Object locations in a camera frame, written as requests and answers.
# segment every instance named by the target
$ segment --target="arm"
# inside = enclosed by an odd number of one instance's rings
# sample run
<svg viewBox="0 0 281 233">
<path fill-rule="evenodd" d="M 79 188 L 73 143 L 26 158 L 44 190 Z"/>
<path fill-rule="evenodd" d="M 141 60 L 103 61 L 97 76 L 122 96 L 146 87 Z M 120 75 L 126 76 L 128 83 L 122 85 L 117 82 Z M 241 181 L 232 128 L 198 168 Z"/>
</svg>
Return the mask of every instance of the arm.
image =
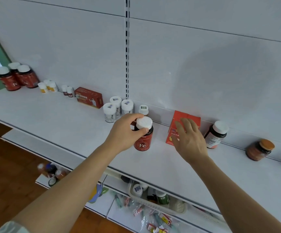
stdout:
<svg viewBox="0 0 281 233">
<path fill-rule="evenodd" d="M 91 192 L 114 157 L 130 148 L 148 129 L 132 131 L 130 124 L 142 114 L 127 114 L 113 125 L 106 141 L 76 169 L 47 190 L 13 221 L 30 233 L 69 232 Z"/>
<path fill-rule="evenodd" d="M 281 223 L 230 180 L 208 156 L 196 123 L 191 119 L 182 119 L 182 122 L 185 129 L 176 123 L 180 140 L 173 137 L 174 146 L 204 182 L 232 232 L 281 233 Z"/>
</svg>

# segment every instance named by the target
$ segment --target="plastic basket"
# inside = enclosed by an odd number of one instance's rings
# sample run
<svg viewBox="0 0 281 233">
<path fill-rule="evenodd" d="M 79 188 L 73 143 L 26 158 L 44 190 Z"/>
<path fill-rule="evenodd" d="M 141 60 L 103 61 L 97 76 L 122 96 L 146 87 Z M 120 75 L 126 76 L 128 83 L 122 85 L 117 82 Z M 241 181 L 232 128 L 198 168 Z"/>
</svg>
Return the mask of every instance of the plastic basket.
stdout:
<svg viewBox="0 0 281 233">
<path fill-rule="evenodd" d="M 161 205 L 158 205 L 158 204 L 155 204 L 155 203 L 152 203 L 152 202 L 149 202 L 148 200 L 146 200 L 148 190 L 143 192 L 143 195 L 141 198 L 133 195 L 132 188 L 133 188 L 134 184 L 135 184 L 135 181 L 130 181 L 130 183 L 128 184 L 128 187 L 127 187 L 128 188 L 127 191 L 128 191 L 129 196 L 131 196 L 131 198 L 133 198 L 135 201 L 137 201 L 141 204 L 144 204 L 150 208 L 156 209 L 158 211 L 161 211 L 161 212 L 164 212 L 164 213 L 170 214 L 170 215 L 183 214 L 187 211 L 187 203 L 185 203 L 185 202 L 184 202 L 184 210 L 182 212 L 177 212 L 177 211 L 173 210 L 174 204 L 176 203 L 176 201 L 178 201 L 178 199 L 173 196 L 170 196 L 170 208 L 166 208 L 166 207 L 163 207 Z"/>
</svg>

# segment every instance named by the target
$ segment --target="red product box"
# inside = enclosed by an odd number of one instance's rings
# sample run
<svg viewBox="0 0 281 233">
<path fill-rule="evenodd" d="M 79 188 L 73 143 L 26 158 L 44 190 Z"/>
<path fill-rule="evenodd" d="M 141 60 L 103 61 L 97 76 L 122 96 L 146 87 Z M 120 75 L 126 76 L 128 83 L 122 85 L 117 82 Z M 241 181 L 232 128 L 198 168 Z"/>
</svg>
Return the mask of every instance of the red product box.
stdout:
<svg viewBox="0 0 281 233">
<path fill-rule="evenodd" d="M 181 125 L 184 127 L 180 118 L 188 118 L 188 119 L 193 120 L 197 124 L 198 129 L 200 129 L 200 125 L 201 125 L 201 118 L 200 117 L 195 117 L 195 116 L 192 116 L 190 114 L 186 114 L 186 113 L 175 110 L 174 115 L 173 115 L 173 119 L 172 119 L 172 123 L 171 123 L 170 129 L 169 129 L 169 135 L 168 135 L 168 138 L 166 139 L 166 144 L 173 145 L 171 135 L 179 137 L 179 135 L 177 133 L 175 121 L 180 122 Z"/>
<path fill-rule="evenodd" d="M 75 90 L 75 95 L 80 103 L 84 103 L 98 109 L 104 105 L 102 94 L 99 92 L 79 87 Z"/>
</svg>

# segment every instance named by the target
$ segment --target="left hand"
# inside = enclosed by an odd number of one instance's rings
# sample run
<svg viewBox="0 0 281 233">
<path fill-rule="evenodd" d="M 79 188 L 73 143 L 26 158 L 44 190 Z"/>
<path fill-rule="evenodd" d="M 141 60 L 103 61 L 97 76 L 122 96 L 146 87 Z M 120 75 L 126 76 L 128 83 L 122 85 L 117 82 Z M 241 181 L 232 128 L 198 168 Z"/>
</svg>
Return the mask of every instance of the left hand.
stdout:
<svg viewBox="0 0 281 233">
<path fill-rule="evenodd" d="M 142 128 L 138 131 L 131 130 L 131 123 L 143 116 L 143 114 L 125 114 L 122 116 L 113 125 L 103 145 L 114 150 L 116 154 L 130 148 L 135 141 L 149 131 L 148 128 Z"/>
</svg>

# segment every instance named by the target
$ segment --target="forearm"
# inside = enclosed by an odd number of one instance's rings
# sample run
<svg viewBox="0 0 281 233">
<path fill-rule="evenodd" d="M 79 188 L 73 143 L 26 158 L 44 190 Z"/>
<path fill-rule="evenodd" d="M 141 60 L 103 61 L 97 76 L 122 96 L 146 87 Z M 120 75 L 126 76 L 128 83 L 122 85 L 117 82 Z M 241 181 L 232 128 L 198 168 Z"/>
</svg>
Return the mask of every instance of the forearm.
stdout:
<svg viewBox="0 0 281 233">
<path fill-rule="evenodd" d="M 204 182 L 233 233 L 278 233 L 281 223 L 205 157 L 191 165 Z"/>
<path fill-rule="evenodd" d="M 13 220 L 31 233 L 69 232 L 115 155 L 116 153 L 101 145 Z"/>
</svg>

